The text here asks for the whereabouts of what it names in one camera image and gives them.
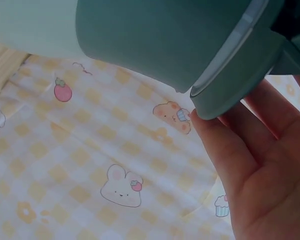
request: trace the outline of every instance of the green mug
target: green mug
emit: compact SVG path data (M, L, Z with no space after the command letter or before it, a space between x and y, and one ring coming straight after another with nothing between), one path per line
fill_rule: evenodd
M88 56L177 92L213 119L265 75L300 75L300 0L0 1L0 42Z

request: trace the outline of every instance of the cupcake print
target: cupcake print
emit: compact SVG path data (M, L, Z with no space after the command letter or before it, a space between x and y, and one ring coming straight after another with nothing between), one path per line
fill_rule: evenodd
M229 203L226 195L219 196L215 202L215 215L223 218L229 215Z

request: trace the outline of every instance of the checkered fabric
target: checkered fabric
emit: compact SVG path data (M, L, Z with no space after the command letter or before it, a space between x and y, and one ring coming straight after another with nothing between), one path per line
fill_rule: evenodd
M291 77L269 79L300 108ZM0 94L0 240L233 239L188 94L31 56Z

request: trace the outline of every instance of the yellow gingham pattern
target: yellow gingham pattern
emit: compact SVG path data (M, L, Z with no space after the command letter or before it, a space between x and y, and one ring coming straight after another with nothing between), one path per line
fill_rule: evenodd
M120 67L31 56L0 94L0 240L232 239L198 135L153 114L167 102L194 107Z

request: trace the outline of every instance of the hand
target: hand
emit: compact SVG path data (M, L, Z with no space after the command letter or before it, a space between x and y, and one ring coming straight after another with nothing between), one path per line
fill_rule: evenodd
M300 86L300 76L295 77ZM192 122L223 183L238 240L300 240L300 112L264 80L218 119Z

